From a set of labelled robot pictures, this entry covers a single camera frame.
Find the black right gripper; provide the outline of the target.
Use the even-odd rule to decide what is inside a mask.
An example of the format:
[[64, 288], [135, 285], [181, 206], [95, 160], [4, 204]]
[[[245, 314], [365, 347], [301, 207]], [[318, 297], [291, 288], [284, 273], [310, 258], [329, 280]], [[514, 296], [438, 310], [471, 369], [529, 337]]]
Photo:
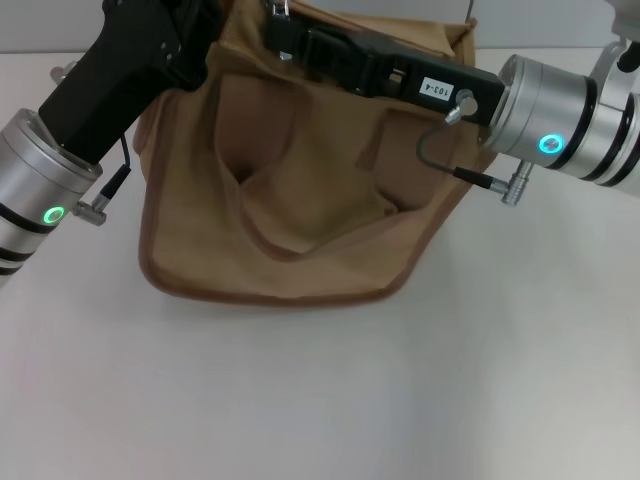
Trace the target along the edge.
[[497, 110], [505, 85], [489, 72], [402, 45], [373, 33], [357, 33], [292, 17], [272, 16], [264, 45], [282, 60], [305, 72], [334, 80], [342, 89], [357, 89], [366, 97], [385, 97], [438, 113], [457, 105], [464, 90], [477, 110], [471, 121], [487, 126]]

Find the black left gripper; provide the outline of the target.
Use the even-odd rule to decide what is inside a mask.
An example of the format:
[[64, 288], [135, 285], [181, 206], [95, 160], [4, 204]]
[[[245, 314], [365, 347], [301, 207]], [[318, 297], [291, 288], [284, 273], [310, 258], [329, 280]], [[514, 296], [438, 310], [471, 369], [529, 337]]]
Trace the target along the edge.
[[232, 6], [222, 0], [103, 2], [97, 40], [38, 110], [55, 142], [97, 164], [163, 92], [197, 90]]

